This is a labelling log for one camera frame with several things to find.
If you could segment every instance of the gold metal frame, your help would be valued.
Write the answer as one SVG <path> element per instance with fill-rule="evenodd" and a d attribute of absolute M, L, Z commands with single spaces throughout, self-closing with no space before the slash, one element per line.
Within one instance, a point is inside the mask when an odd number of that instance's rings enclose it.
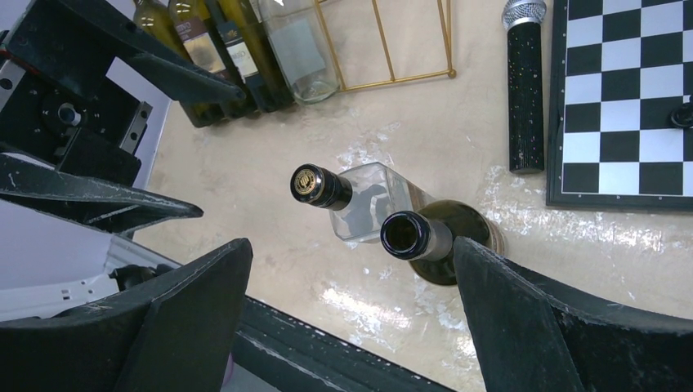
<path fill-rule="evenodd" d="M 454 78 L 457 76 L 457 71 L 453 68 L 453 37 L 452 37 L 452 18 L 450 13 L 450 2 L 452 0 L 445 0 L 445 12 L 443 12 L 443 0 L 438 0 L 438 14 L 440 16 L 440 27 L 443 31 L 443 42 L 445 44 L 445 56 L 448 61 L 448 68 L 433 73 L 425 73 L 423 75 L 408 76 L 405 78 L 395 78 L 395 70 L 392 67 L 392 61 L 390 60 L 390 52 L 387 50 L 387 40 L 385 39 L 385 32 L 382 29 L 382 21 L 380 20 L 380 12 L 378 11 L 378 0 L 371 0 L 373 2 L 373 12 L 375 13 L 375 20 L 378 22 L 378 31 L 380 32 L 380 40 L 382 41 L 382 49 L 385 51 L 385 60 L 387 60 L 387 68 L 390 70 L 390 79 L 384 80 L 382 82 L 373 82 L 360 84 L 358 86 L 347 86 L 344 82 L 344 75 L 342 74 L 342 68 L 339 65 L 339 59 L 337 58 L 337 52 L 334 50 L 334 44 L 332 38 L 329 35 L 329 30 L 327 27 L 327 22 L 323 15 L 321 3 L 327 0 L 314 0 L 315 11 L 318 14 L 318 19 L 320 20 L 320 27 L 323 30 L 325 37 L 327 38 L 327 43 L 329 46 L 329 52 L 332 56 L 334 63 L 334 68 L 337 71 L 337 77 L 339 82 L 342 84 L 342 91 L 354 91 L 369 87 L 380 87 L 386 86 L 388 84 L 411 82 L 413 80 L 421 80 L 427 78 L 435 78 L 438 76 L 448 75 L 449 78 Z"/>

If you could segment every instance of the chessboard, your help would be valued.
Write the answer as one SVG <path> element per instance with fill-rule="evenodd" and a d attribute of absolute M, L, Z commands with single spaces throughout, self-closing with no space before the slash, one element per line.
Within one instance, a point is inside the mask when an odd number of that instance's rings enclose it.
<path fill-rule="evenodd" d="M 547 205 L 693 211 L 693 0 L 556 0 Z"/>

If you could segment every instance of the microphone head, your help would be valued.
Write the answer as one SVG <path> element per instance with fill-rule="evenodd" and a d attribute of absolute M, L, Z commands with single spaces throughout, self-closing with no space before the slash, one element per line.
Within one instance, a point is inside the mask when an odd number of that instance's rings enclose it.
<path fill-rule="evenodd" d="M 506 30 L 521 23 L 539 23 L 546 16 L 543 0 L 508 0 L 503 8 L 503 26 Z"/>

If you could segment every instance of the glass bottle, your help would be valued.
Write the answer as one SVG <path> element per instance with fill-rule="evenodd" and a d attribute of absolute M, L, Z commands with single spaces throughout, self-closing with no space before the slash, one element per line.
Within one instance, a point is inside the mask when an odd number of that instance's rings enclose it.
<path fill-rule="evenodd" d="M 259 9 L 296 102 L 314 104 L 339 91 L 337 72 L 313 0 L 260 0 Z"/>
<path fill-rule="evenodd" d="M 228 118 L 241 118 L 255 112 L 257 107 L 250 91 L 243 84 L 224 43 L 216 33 L 204 0 L 171 0 L 168 13 L 193 62 L 200 68 L 234 83 L 245 93 L 246 97 L 243 100 L 222 102 L 220 106 L 224 114 Z"/>
<path fill-rule="evenodd" d="M 312 164 L 291 178 L 292 196 L 329 210 L 334 234 L 342 241 L 377 242 L 380 226 L 394 212 L 420 209 L 434 199 L 379 162 L 339 175 Z"/>
<path fill-rule="evenodd" d="M 503 236 L 477 210 L 454 200 L 440 200 L 385 219 L 380 240 L 394 257 L 408 261 L 420 277 L 442 286 L 457 284 L 453 242 L 468 237 L 503 254 Z"/>
<path fill-rule="evenodd" d="M 249 0 L 212 0 L 207 3 L 217 30 L 257 107 L 273 112 L 293 104 L 265 28 Z"/>
<path fill-rule="evenodd" d="M 158 39 L 180 57 L 192 61 L 183 47 L 181 39 L 173 27 L 166 6 L 157 0 L 134 0 L 135 15 L 132 20 L 140 29 Z M 185 104 L 181 102 L 183 111 L 197 128 L 206 127 L 224 118 L 221 107 L 216 104 Z"/>

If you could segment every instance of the chessboard border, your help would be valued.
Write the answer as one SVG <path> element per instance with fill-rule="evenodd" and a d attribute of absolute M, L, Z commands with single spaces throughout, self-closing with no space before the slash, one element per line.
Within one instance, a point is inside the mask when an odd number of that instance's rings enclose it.
<path fill-rule="evenodd" d="M 563 154 L 559 148 L 563 146 L 563 115 L 566 110 L 564 91 L 566 88 L 565 62 L 569 1 L 555 0 L 553 3 L 546 205 L 549 207 L 576 207 L 592 210 L 621 209 L 693 212 L 693 198 L 687 196 L 616 196 L 609 194 L 564 194 L 561 192 Z"/>

